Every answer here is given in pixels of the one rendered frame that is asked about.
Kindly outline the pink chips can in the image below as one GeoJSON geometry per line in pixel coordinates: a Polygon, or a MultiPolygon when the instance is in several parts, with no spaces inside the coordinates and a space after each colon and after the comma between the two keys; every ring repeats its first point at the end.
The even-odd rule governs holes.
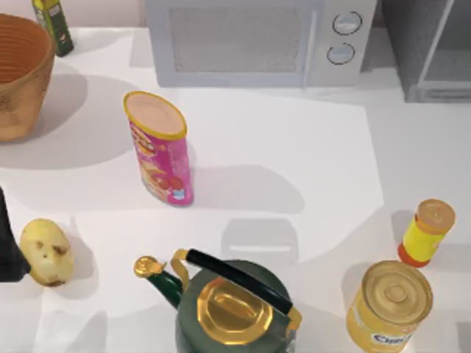
{"type": "Polygon", "coordinates": [[[187,124],[170,101],[134,90],[123,100],[141,178],[162,202],[188,206],[194,201],[187,147],[187,124]]]}

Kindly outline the green and gold kettle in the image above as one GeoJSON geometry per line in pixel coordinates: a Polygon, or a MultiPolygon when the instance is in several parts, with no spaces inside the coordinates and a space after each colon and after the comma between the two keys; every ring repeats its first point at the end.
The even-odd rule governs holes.
{"type": "Polygon", "coordinates": [[[295,353],[302,315],[284,284],[248,260],[178,249],[169,262],[135,261],[134,273],[177,311],[177,353],[295,353]]]}

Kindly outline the microwave oven door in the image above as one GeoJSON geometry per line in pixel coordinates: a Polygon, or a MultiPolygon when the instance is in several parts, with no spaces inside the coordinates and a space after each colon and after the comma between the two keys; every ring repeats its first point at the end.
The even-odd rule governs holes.
{"type": "Polygon", "coordinates": [[[316,0],[144,0],[159,86],[307,84],[316,0]]]}

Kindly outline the pale microwave oven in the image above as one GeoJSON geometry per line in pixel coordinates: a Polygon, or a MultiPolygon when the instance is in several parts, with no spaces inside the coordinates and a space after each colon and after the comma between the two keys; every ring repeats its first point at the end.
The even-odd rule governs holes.
{"type": "Polygon", "coordinates": [[[145,0],[162,87],[343,87],[378,0],[145,0]]]}

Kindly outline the microwave knob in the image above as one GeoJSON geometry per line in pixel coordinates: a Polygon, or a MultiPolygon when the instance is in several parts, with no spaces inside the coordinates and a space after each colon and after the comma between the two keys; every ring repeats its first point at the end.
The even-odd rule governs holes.
{"type": "Polygon", "coordinates": [[[346,65],[355,57],[355,48],[349,43],[331,46],[327,50],[326,58],[333,65],[346,65]]]}
{"type": "Polygon", "coordinates": [[[362,22],[357,12],[338,14],[333,20],[333,30],[339,35],[351,35],[361,28],[362,22]]]}

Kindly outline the yellow and orange bottle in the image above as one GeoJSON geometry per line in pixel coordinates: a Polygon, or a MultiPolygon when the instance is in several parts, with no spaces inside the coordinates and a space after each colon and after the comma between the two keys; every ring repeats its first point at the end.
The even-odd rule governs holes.
{"type": "Polygon", "coordinates": [[[425,267],[455,221],[455,211],[447,202],[440,199],[420,202],[397,248],[400,260],[415,268],[425,267]]]}

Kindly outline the yellow tin can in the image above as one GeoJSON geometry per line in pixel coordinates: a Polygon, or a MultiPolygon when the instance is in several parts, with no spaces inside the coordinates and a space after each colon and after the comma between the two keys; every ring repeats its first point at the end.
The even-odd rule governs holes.
{"type": "Polygon", "coordinates": [[[431,285],[420,271],[380,261],[361,280],[347,312],[347,331],[365,353],[401,353],[432,306],[431,285]]]}

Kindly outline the yellow potato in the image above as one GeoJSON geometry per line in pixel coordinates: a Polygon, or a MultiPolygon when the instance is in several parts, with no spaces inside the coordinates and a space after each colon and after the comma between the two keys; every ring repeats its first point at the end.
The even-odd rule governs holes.
{"type": "Polygon", "coordinates": [[[20,250],[28,261],[29,275],[46,287],[67,283],[74,272],[71,244],[64,231],[52,220],[36,218],[24,228],[20,250]]]}

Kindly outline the green and yellow carton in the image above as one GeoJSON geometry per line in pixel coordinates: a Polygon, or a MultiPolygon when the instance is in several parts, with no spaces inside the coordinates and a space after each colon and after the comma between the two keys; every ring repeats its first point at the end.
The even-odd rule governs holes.
{"type": "Polygon", "coordinates": [[[55,54],[64,57],[74,50],[74,44],[60,0],[32,0],[38,23],[50,34],[55,54]]]}

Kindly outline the grey cabinet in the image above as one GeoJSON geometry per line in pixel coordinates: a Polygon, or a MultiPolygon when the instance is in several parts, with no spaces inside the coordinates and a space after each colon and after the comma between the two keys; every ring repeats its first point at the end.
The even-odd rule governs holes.
{"type": "Polygon", "coordinates": [[[471,0],[382,0],[408,103],[471,103],[471,0]]]}

